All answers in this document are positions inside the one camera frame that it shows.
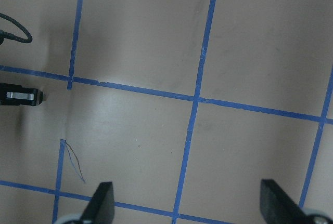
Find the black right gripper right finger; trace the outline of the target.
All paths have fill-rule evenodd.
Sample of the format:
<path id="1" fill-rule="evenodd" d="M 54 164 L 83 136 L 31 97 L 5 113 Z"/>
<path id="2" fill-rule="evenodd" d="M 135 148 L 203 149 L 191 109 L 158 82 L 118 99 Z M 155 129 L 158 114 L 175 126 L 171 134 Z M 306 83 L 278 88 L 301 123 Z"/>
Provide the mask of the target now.
<path id="1" fill-rule="evenodd" d="M 267 224 L 332 223 L 326 215 L 304 212 L 273 179 L 261 180 L 260 212 Z"/>

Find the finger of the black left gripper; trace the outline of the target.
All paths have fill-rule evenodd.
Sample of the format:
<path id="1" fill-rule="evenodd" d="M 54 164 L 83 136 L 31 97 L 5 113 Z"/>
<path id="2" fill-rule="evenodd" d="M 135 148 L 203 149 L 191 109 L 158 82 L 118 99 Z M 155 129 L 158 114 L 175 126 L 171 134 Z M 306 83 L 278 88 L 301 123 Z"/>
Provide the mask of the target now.
<path id="1" fill-rule="evenodd" d="M 2 106 L 37 106 L 43 102 L 44 94 L 36 88 L 1 83 Z"/>

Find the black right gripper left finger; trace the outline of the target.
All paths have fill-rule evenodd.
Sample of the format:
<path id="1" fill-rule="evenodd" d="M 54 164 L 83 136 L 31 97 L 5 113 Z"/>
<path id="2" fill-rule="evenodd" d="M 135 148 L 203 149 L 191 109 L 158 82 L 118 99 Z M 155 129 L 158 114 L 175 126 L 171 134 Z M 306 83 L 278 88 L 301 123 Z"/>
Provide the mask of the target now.
<path id="1" fill-rule="evenodd" d="M 115 215 L 112 182 L 101 182 L 80 217 L 81 223 L 112 223 Z"/>

